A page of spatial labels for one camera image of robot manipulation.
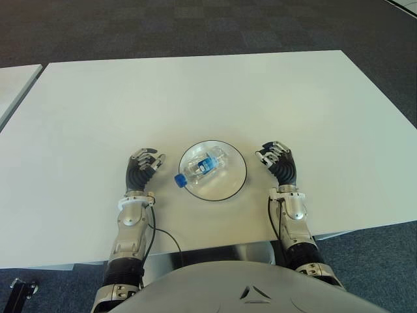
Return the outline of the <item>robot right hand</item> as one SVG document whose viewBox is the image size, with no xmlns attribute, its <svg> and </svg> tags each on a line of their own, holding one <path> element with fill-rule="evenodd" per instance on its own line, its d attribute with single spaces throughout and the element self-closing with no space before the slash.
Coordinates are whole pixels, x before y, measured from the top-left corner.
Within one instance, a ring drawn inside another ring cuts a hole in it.
<svg viewBox="0 0 417 313">
<path fill-rule="evenodd" d="M 279 141 L 267 142 L 255 155 L 277 179 L 279 186 L 296 186 L 296 165 L 292 152 L 286 145 Z"/>
</svg>

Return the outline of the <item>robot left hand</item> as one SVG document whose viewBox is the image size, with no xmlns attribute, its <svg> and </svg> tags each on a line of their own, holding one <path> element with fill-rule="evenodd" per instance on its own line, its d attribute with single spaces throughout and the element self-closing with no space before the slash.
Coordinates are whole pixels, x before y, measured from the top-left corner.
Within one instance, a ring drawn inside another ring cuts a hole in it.
<svg viewBox="0 0 417 313">
<path fill-rule="evenodd" d="M 159 167 L 165 162 L 166 155 L 156 156 L 153 148 L 141 148 L 128 159 L 126 168 L 126 192 L 143 192 Z"/>
</svg>

